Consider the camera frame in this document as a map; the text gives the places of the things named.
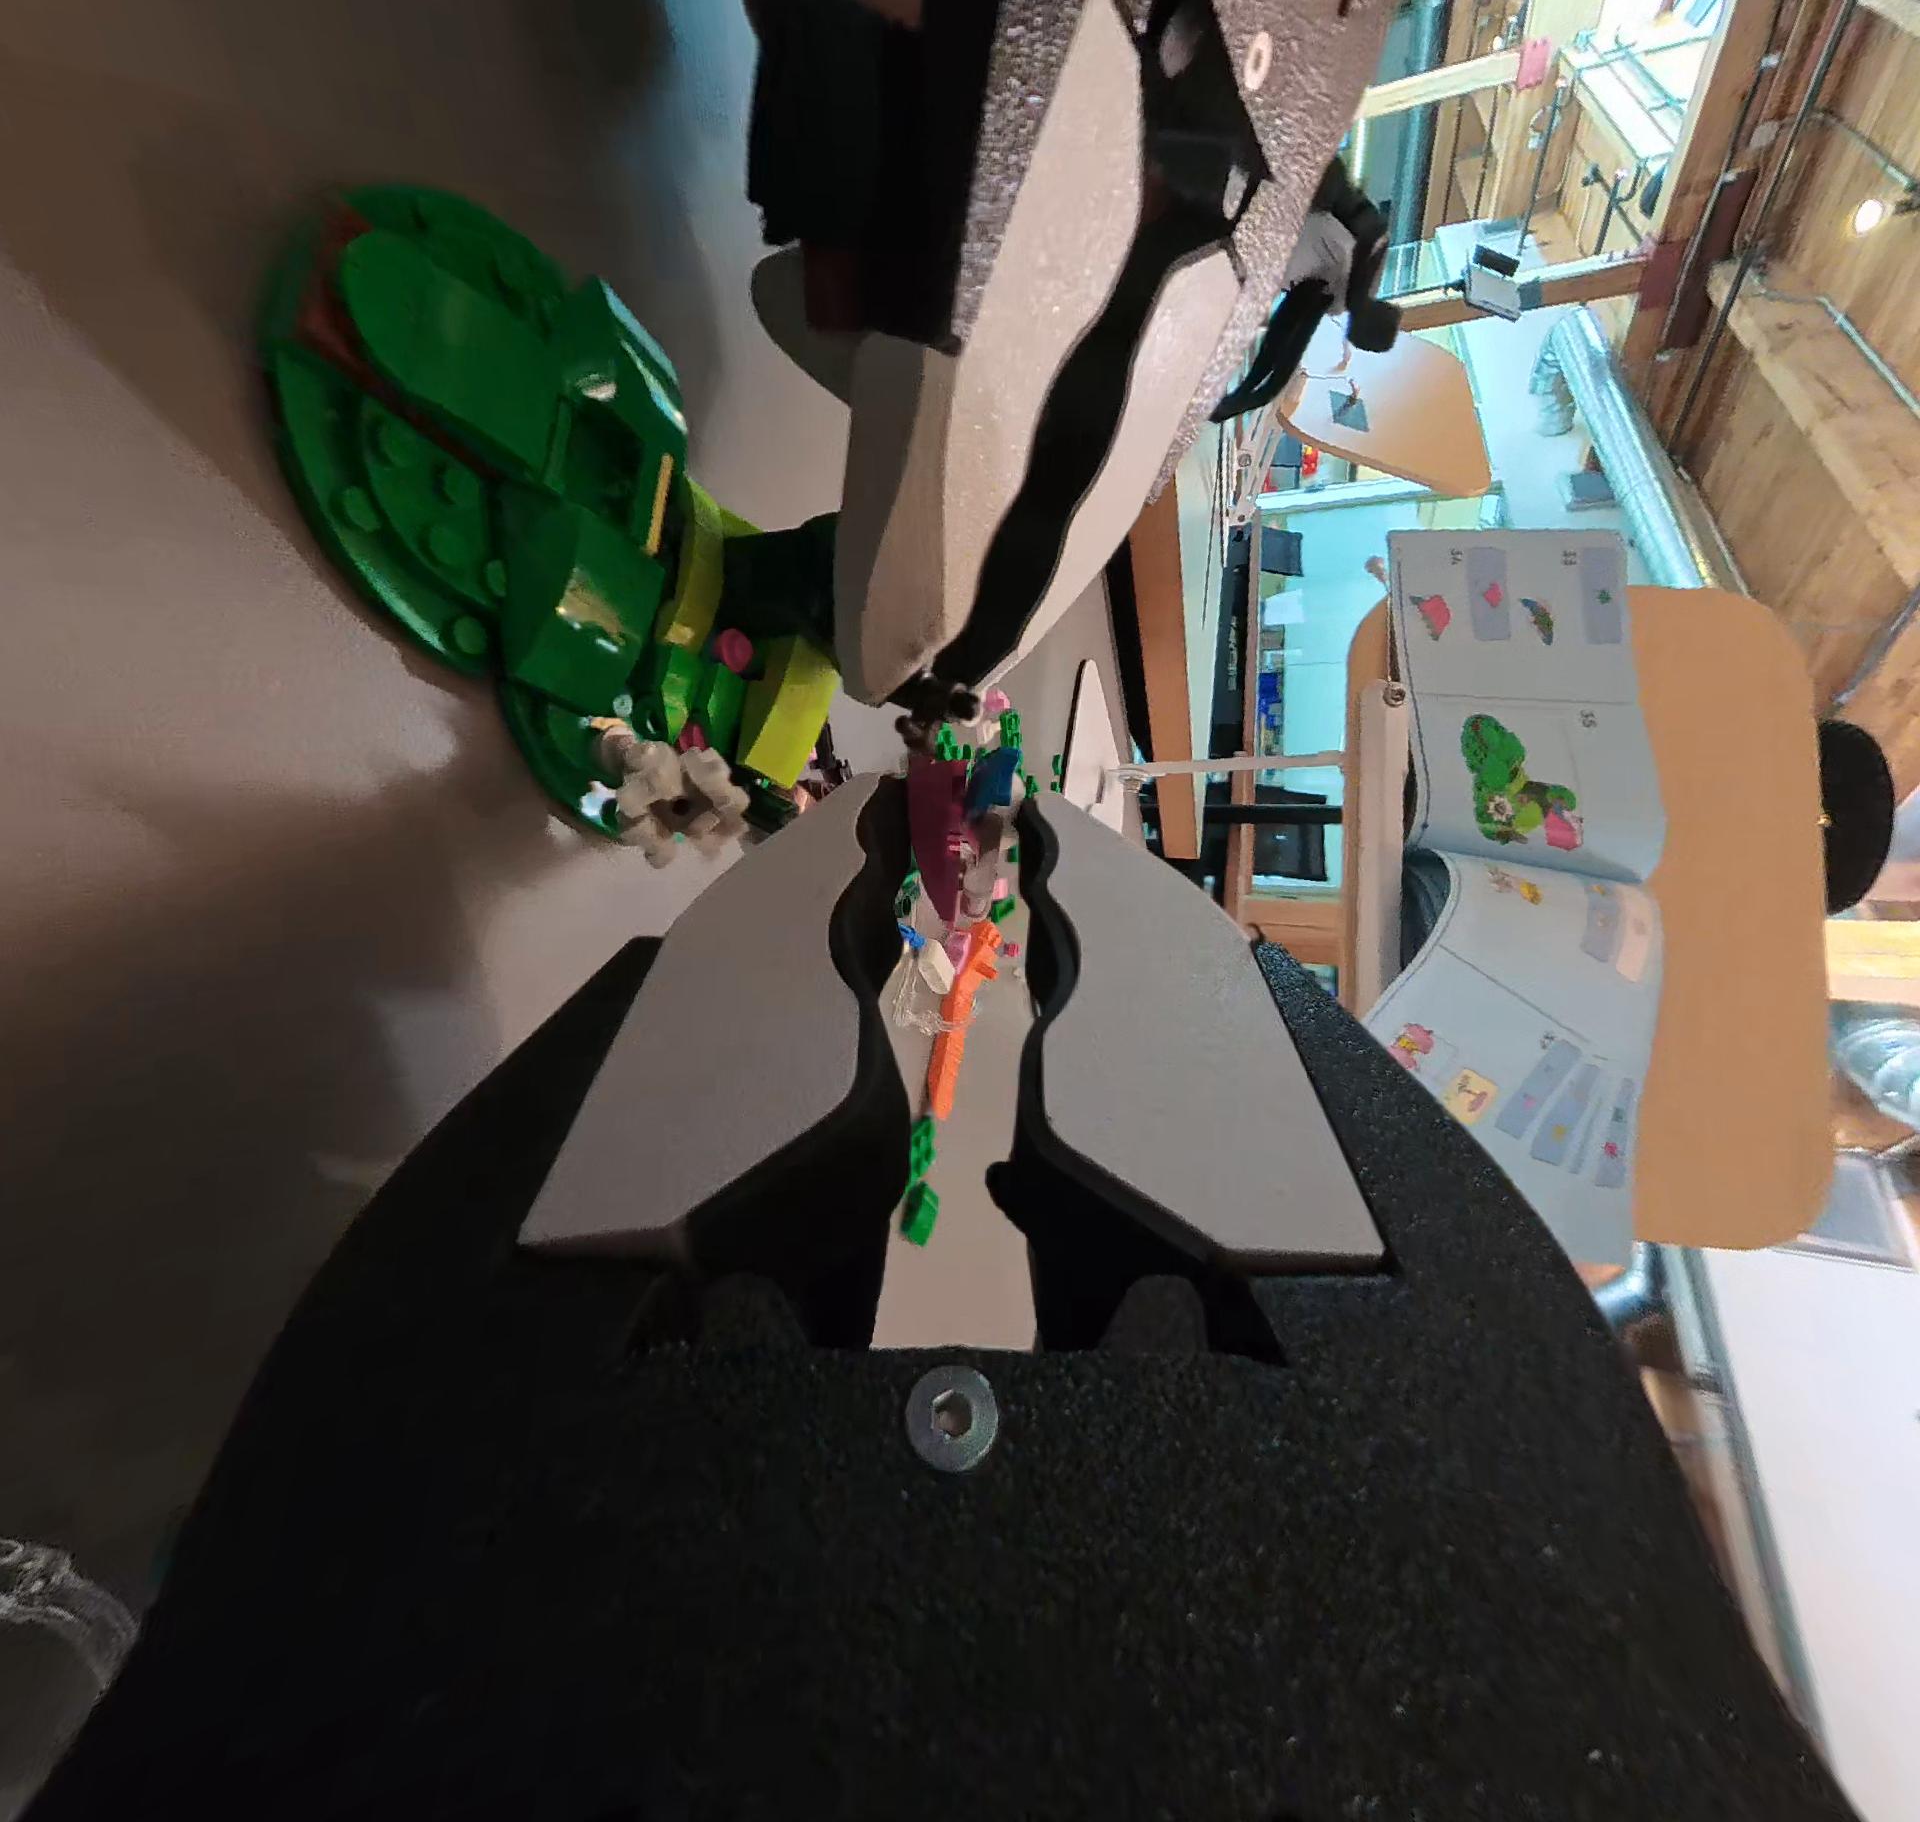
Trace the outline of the silver ventilation duct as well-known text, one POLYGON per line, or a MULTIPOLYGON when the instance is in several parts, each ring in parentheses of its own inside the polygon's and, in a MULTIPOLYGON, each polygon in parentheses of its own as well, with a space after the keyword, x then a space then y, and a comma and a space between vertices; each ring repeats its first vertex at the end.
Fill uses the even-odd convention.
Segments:
POLYGON ((1550 313, 1529 384, 1540 429, 1552 436, 1585 432, 1623 535, 1653 583, 1746 596, 1751 586, 1706 501, 1627 387, 1602 322, 1588 304, 1552 307, 1550 313))

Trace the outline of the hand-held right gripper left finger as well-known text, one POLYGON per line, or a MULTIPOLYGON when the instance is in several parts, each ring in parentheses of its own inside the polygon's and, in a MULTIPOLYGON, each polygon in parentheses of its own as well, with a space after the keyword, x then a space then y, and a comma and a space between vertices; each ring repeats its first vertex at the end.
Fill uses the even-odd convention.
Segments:
POLYGON ((519 1242, 709 1275, 882 1250, 910 1106, 882 994, 900 961, 909 790, 865 773, 671 926, 519 1242))

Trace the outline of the open lego instruction booklet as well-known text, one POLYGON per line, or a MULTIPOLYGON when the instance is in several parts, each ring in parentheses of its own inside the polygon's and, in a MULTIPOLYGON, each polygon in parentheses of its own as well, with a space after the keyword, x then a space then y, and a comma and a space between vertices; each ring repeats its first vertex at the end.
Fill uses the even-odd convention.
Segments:
POLYGON ((1386 561, 1411 708, 1405 885, 1427 927, 1366 1027, 1573 1261, 1624 1266, 1669 831, 1627 548, 1419 530, 1393 534, 1386 561))

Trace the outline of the orange brick separator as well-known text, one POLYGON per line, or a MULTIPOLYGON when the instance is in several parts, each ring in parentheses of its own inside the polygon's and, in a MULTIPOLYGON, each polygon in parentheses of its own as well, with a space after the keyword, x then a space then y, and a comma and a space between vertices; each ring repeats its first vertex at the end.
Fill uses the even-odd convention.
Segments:
POLYGON ((1002 934, 994 919, 964 929, 969 951, 940 999, 940 1026, 926 1064, 926 1112, 947 1122, 952 1112, 966 1038, 985 985, 999 977, 1002 934))

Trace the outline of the wooden board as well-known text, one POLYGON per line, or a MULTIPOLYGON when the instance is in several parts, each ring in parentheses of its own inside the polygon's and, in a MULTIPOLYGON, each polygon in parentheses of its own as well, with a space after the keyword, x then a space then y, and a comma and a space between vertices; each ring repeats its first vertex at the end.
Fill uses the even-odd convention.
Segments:
POLYGON ((1471 369, 1420 333, 1373 352, 1347 335, 1343 319, 1321 322, 1275 411, 1303 443, 1436 497, 1492 486, 1471 369))

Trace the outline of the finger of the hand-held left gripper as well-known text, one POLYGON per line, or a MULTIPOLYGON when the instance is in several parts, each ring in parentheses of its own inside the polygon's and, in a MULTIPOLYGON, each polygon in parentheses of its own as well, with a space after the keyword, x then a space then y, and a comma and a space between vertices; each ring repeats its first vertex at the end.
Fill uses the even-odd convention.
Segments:
POLYGON ((1225 244, 1134 244, 1044 393, 972 609, 937 657, 939 682, 978 690, 999 679, 1115 557, 1186 424, 1239 290, 1225 244))
POLYGON ((834 528, 834 657, 881 705, 951 653, 972 688, 1092 571, 1092 535, 1138 510, 1165 441, 1137 411, 1165 285, 1145 213, 1140 46, 1083 0, 972 328, 949 353, 868 335, 855 353, 834 528))

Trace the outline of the green lego lily pad model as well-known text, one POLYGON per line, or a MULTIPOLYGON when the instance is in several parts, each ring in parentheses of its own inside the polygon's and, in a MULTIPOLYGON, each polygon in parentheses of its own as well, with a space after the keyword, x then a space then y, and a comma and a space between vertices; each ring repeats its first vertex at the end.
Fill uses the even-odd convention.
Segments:
POLYGON ((837 516, 768 532, 689 472, 677 368, 606 280, 463 195, 361 184, 294 226, 256 343, 310 532, 493 690, 556 814, 661 868, 853 776, 837 516))

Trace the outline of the pile of lego pieces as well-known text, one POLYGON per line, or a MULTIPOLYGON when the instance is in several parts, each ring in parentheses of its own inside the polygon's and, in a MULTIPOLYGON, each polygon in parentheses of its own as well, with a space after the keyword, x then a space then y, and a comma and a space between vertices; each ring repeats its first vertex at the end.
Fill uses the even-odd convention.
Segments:
POLYGON ((943 1213, 935 1165, 940 1132, 952 1112, 949 1119, 931 1115, 929 1064, 943 1024, 943 999, 969 951, 964 931, 992 919, 1002 935, 999 976, 977 998, 966 1049, 985 998, 996 985, 1021 980, 1026 970, 1016 815, 1033 794, 1035 776, 1021 714, 1006 705, 999 688, 987 694, 987 702, 988 714, 969 733, 940 725, 931 748, 915 751, 905 770, 909 870, 895 897, 900 963, 893 980, 891 1020, 900 1034, 923 1043, 925 1058, 906 1074, 909 1177, 895 1225, 898 1238, 919 1250, 931 1244, 943 1213))

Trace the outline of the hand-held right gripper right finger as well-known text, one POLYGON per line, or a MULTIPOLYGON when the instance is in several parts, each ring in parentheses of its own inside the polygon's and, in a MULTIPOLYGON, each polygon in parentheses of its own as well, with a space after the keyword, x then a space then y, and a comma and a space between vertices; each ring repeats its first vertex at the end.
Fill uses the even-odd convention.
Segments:
POLYGON ((1056 794, 1021 806, 1035 1017, 990 1172, 1037 1282, 1375 1275, 1386 1244, 1252 941, 1056 794))

